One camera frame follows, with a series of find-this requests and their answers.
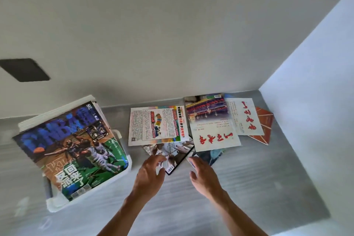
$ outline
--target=red chinese calligraphy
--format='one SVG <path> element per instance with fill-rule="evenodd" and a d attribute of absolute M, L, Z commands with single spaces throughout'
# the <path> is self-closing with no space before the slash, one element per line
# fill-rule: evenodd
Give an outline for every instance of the red chinese calligraphy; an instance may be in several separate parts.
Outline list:
<path fill-rule="evenodd" d="M 201 135 L 199 136 L 200 143 L 204 145 L 206 139 L 204 139 Z"/>
<path fill-rule="evenodd" d="M 250 118 L 250 116 L 247 116 L 246 122 L 253 122 L 254 119 Z"/>
<path fill-rule="evenodd" d="M 251 130 L 257 129 L 253 124 L 251 124 L 248 128 L 251 129 Z"/>
<path fill-rule="evenodd" d="M 222 135 L 218 134 L 218 141 L 222 141 L 222 140 L 224 140 Z"/>
<path fill-rule="evenodd" d="M 227 139 L 228 137 L 233 136 L 232 133 L 229 133 L 228 135 L 224 134 L 224 137 Z"/>
<path fill-rule="evenodd" d="M 208 141 L 210 142 L 210 144 L 212 144 L 213 140 L 215 139 L 215 136 L 212 136 L 212 135 L 208 134 L 208 137 L 209 137 Z"/>

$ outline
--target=hand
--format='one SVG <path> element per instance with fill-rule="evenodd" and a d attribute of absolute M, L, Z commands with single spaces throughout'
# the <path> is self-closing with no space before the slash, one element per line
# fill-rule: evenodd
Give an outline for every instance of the hand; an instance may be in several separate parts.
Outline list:
<path fill-rule="evenodd" d="M 165 168 L 161 168 L 156 175 L 156 167 L 163 161 L 166 161 L 166 158 L 162 155 L 150 156 L 144 161 L 135 178 L 132 196 L 147 203 L 157 194 L 165 180 Z"/>
<path fill-rule="evenodd" d="M 195 189 L 211 201 L 221 199 L 225 191 L 222 189 L 213 168 L 199 157 L 190 157 L 188 159 L 193 163 L 197 171 L 197 175 L 193 171 L 189 173 Z"/>

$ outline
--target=desk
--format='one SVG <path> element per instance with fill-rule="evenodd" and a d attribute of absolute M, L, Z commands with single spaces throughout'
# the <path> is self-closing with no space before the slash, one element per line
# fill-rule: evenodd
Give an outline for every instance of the desk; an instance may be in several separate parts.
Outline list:
<path fill-rule="evenodd" d="M 256 106 L 268 109 L 259 91 L 234 96 L 253 98 Z M 112 128 L 127 139 L 130 107 L 182 104 L 182 99 L 176 99 L 107 107 L 103 112 Z M 18 131 L 17 123 L 24 119 L 0 120 L 2 235 L 96 235 L 129 194 L 148 154 L 139 146 L 130 147 L 133 168 L 129 176 L 94 193 L 85 204 L 49 213 L 40 169 L 9 141 Z M 213 168 L 234 202 L 262 229 L 272 235 L 330 216 L 276 120 L 269 146 L 248 136 L 240 136 L 240 140 L 242 146 L 226 149 Z M 130 235 L 229 235 L 218 213 L 190 183 L 191 169 L 184 160 L 171 176 L 166 175 L 161 190 L 139 214 Z"/>

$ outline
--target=finger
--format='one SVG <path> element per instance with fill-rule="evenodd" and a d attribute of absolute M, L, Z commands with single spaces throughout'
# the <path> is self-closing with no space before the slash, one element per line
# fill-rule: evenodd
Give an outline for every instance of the finger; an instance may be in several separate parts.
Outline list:
<path fill-rule="evenodd" d="M 157 179 L 158 179 L 159 181 L 163 182 L 163 181 L 165 180 L 165 175 L 166 175 L 166 173 L 165 173 L 165 168 L 162 167 L 162 168 L 160 169 L 160 171 L 159 171 L 159 174 L 157 175 Z"/>
<path fill-rule="evenodd" d="M 197 181 L 197 175 L 195 174 L 195 172 L 193 172 L 193 171 L 190 171 L 189 172 L 189 177 L 190 177 L 190 180 L 192 181 L 192 182 L 194 182 L 194 181 Z"/>
<path fill-rule="evenodd" d="M 203 160 L 201 158 L 199 158 L 199 157 L 190 157 L 188 159 L 190 160 L 190 162 L 193 163 L 193 166 L 196 169 L 197 173 L 199 173 L 199 170 L 204 165 Z"/>
<path fill-rule="evenodd" d="M 155 156 L 151 156 L 151 163 L 154 166 L 157 166 L 159 162 L 163 162 L 166 161 L 166 157 L 163 155 L 155 155 Z"/>

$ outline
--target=wall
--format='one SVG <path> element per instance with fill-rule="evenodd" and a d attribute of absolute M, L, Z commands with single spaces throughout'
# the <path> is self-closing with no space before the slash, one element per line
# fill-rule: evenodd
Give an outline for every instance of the wall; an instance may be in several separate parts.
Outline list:
<path fill-rule="evenodd" d="M 101 105 L 258 89 L 339 0 L 1 0 L 0 118 L 88 94 Z"/>
<path fill-rule="evenodd" d="M 273 236 L 351 236 L 347 229 L 339 225 L 333 219 L 321 220 L 308 225 L 288 230 Z"/>
<path fill-rule="evenodd" d="M 341 0 L 260 91 L 332 217 L 354 231 L 354 0 Z"/>

